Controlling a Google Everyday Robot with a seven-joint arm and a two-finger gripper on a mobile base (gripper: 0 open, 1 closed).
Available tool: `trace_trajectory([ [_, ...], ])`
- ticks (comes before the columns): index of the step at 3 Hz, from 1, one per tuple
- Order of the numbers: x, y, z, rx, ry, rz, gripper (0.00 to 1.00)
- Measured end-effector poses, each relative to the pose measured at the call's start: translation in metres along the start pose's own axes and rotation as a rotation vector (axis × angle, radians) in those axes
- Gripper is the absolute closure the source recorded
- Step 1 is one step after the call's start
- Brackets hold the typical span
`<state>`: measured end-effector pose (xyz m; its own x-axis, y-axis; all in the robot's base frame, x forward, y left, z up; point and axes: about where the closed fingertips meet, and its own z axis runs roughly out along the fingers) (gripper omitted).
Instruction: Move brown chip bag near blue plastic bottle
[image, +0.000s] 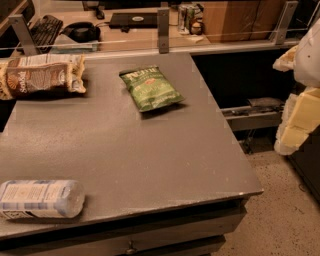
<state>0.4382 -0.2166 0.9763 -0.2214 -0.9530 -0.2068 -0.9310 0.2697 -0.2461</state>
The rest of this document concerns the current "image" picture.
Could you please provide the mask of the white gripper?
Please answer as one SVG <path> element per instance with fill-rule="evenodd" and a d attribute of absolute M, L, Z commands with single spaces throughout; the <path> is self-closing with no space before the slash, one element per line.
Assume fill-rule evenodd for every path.
<path fill-rule="evenodd" d="M 320 125 L 320 19 L 298 46 L 275 60 L 273 68 L 282 72 L 294 68 L 295 80 L 309 86 L 299 95 L 289 95 L 276 133 L 274 150 L 280 155 L 291 155 Z"/>

